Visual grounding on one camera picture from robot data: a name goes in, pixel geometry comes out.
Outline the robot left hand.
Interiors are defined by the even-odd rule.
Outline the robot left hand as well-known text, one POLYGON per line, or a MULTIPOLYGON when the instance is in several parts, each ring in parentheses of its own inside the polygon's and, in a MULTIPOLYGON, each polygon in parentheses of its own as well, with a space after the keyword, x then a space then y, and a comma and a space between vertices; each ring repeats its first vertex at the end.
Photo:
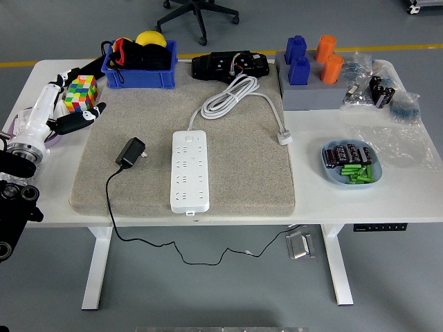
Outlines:
POLYGON ((28 122, 21 133, 11 138, 8 151, 27 151, 28 153, 43 153, 46 151, 45 140, 50 133, 57 135, 68 134, 91 125, 105 110, 104 102, 82 112, 74 112, 53 119, 55 102, 62 89, 75 79, 79 68, 60 73, 55 81, 49 82, 40 93, 34 104, 28 122))

